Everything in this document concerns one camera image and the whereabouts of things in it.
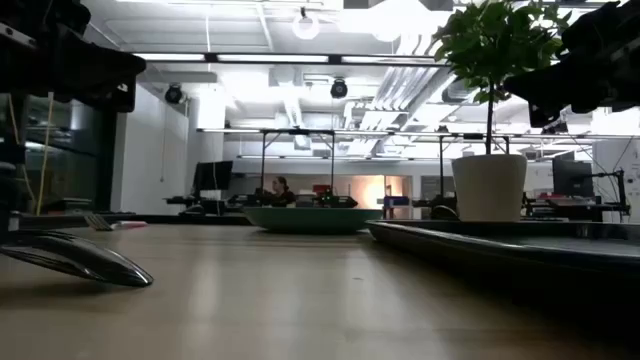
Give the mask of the teal-handled metal spoon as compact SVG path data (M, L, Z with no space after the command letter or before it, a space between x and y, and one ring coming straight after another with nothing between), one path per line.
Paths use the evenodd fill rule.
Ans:
M0 235L0 254L64 274L128 287L154 278L120 253L88 239L53 230L15 230Z

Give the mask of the black metal table frame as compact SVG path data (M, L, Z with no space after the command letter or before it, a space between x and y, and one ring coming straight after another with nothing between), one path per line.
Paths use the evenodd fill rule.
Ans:
M213 226L250 226L251 222L242 214L231 216L181 216L181 215L145 215L134 213L101 214L109 224L119 221L144 221L159 225L213 225ZM19 227L24 229L64 229L85 227L88 223L83 214L61 215L23 215Z

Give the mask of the pink-handled metal fork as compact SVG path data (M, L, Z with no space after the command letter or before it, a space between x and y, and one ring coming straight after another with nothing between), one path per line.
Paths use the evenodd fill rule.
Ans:
M115 223L109 223L103 216L93 213L86 214L84 220L90 228L102 232L143 228L147 226L147 223L144 221L117 221Z

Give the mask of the green plant in white pot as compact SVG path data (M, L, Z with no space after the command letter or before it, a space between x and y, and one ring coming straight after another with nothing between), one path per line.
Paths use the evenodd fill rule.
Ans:
M485 152L451 162L461 221L520 220L527 159L492 152L495 106L514 95L508 78L552 63L569 18L544 0L480 0L455 10L433 35L440 44L434 58L487 106Z

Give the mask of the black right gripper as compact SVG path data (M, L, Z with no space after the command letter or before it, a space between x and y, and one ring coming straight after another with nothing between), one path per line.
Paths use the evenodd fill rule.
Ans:
M562 61L546 68L508 77L504 89L527 101L529 123L543 128L571 106L574 113L588 113L600 105L594 67Z

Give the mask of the round white ceiling lamp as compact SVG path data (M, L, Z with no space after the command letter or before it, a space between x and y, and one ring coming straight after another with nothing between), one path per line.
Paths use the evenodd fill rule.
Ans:
M313 15L303 16L298 14L294 17L291 29L297 38L301 40L313 40L320 33L320 21Z

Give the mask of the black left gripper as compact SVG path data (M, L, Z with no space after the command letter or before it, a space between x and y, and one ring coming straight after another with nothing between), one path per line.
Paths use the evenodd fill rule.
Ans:
M52 89L95 108L120 113L135 109L136 78L146 61L94 43L65 43L55 54Z

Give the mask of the black computer monitor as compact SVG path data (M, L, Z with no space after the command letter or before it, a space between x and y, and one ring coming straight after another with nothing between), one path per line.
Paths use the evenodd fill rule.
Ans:
M552 161L553 192L556 195L592 197L594 195L592 165L586 162Z
M200 162L196 165L193 190L211 191L227 190L229 188L233 162Z

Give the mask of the person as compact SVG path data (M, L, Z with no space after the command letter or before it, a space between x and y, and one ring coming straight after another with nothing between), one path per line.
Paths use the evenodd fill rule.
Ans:
M277 176L272 182L271 205L274 207L287 207L296 202L296 195L290 190L287 180Z

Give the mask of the green round plate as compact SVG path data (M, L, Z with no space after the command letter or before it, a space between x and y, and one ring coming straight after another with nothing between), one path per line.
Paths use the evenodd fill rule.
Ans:
M249 222L274 233L349 234L363 230L383 212L359 208L246 207Z

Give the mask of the dark green tray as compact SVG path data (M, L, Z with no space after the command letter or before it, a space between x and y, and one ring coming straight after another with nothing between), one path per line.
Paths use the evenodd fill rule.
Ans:
M477 267L640 282L640 225L375 220L367 226L379 242Z

